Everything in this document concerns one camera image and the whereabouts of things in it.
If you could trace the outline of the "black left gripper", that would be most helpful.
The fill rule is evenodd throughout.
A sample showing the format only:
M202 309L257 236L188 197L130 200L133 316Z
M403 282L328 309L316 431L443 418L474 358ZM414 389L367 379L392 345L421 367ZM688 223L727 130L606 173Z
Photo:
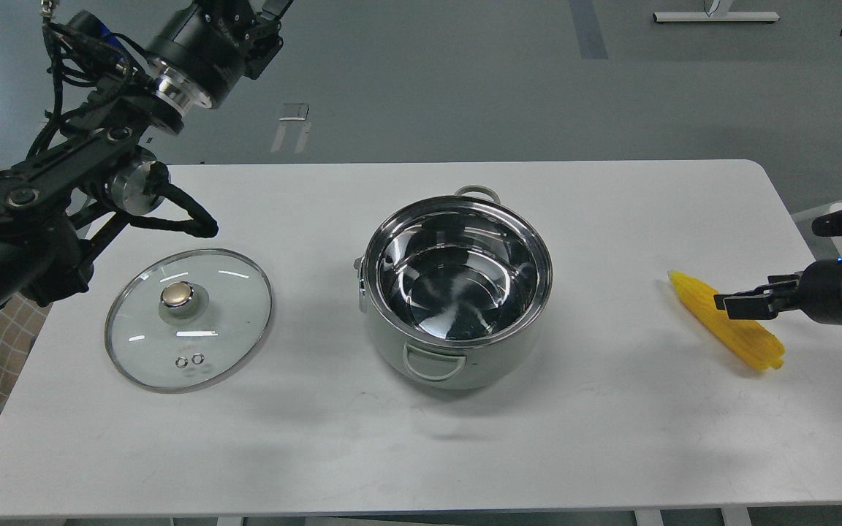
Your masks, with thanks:
M256 80L280 53L284 2L194 1L147 47L155 94L175 110L217 109L241 77Z

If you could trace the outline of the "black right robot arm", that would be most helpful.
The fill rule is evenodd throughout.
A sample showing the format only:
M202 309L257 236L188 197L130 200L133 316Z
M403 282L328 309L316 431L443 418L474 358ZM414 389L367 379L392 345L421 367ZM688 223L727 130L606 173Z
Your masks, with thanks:
M813 235L842 239L842 207L812 220ZM708 305L723 320L767 321L785 312L801 312L810 320L842 326L842 256L820 259L799 272L772 274L755 289L715 293Z

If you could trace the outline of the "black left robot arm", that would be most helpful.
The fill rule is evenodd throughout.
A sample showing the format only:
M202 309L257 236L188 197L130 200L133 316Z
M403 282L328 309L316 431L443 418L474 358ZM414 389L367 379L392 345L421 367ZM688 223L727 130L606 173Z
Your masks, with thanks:
M45 307L89 289L94 260L127 226L215 237L219 226L140 145L218 109L280 53L289 1L193 1L141 47L89 11L54 20L41 3L53 109L26 160L0 171L0 310Z

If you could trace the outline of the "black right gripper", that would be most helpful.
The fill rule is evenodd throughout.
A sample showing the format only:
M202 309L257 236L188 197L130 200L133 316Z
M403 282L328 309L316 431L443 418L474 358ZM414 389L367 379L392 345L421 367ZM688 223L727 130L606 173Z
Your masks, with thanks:
M798 309L816 323L842 326L842 259L815 261L801 275L771 275L755 289L713 300L732 320L771 320Z

